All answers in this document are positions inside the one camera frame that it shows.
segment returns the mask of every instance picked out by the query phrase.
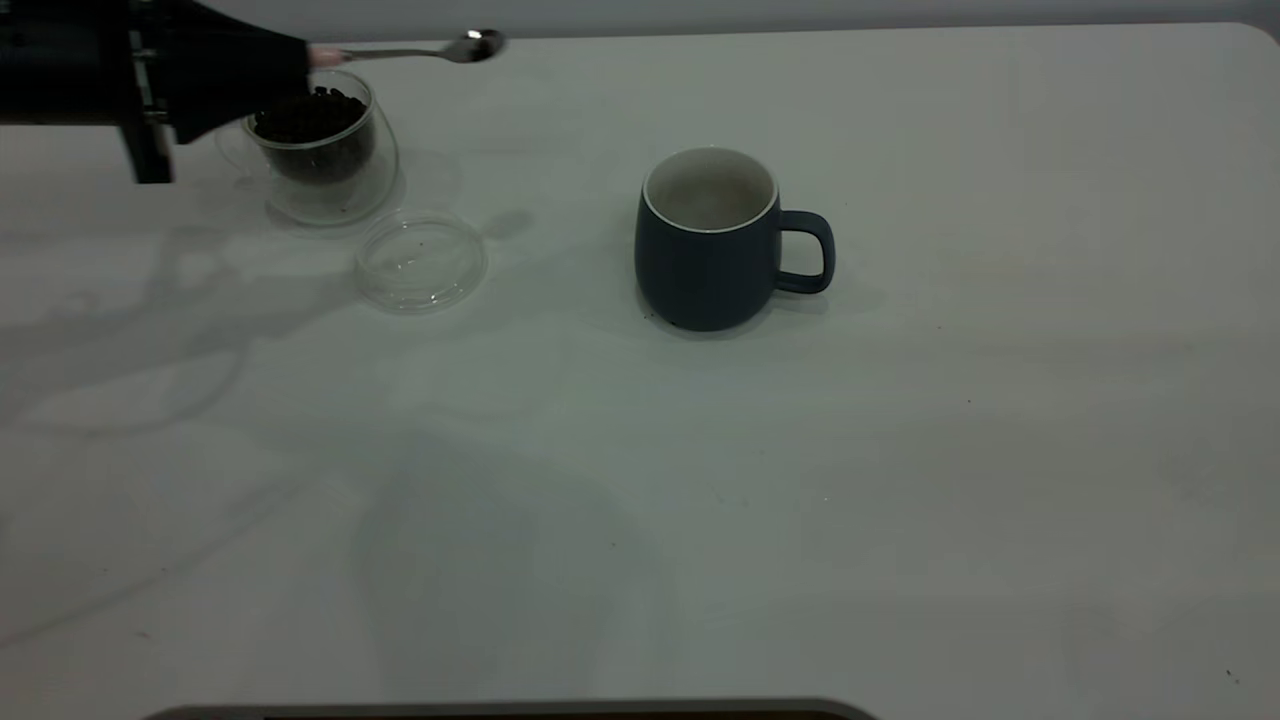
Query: white table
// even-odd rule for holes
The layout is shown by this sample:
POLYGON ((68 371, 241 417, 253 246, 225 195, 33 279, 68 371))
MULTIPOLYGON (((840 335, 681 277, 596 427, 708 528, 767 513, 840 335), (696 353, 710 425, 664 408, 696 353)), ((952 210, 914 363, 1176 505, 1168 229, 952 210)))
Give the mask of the white table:
MULTIPOLYGON (((365 64, 488 234, 358 302, 210 141, 0 128, 0 716, 823 696, 1280 707, 1280 50, 1242 26, 527 41, 365 64), (645 170, 756 155, 837 277, 648 318, 645 170)), ((817 264, 787 241, 786 264, 817 264)))

